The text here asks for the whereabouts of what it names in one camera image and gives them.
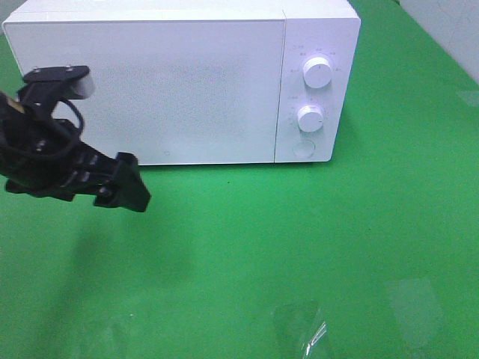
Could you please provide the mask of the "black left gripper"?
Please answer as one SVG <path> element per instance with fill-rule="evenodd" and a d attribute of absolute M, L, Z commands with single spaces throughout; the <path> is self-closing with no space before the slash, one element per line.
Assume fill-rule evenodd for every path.
<path fill-rule="evenodd" d="M 3 133 L 5 190 L 32 197 L 71 201 L 94 195 L 95 206 L 145 212 L 150 192 L 143 183 L 137 158 L 118 153 L 116 160 L 80 139 L 81 129 L 55 119 L 56 129 L 27 121 L 22 133 Z"/>

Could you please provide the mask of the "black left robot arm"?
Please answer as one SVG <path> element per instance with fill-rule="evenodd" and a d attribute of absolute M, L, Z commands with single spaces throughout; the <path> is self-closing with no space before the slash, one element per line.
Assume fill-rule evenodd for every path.
<path fill-rule="evenodd" d="M 6 191 L 72 201 L 78 194 L 94 205 L 145 212 L 151 195 L 130 153 L 110 158 L 81 138 L 82 125 L 54 119 L 48 127 L 29 107 L 1 95 L 1 175 Z"/>

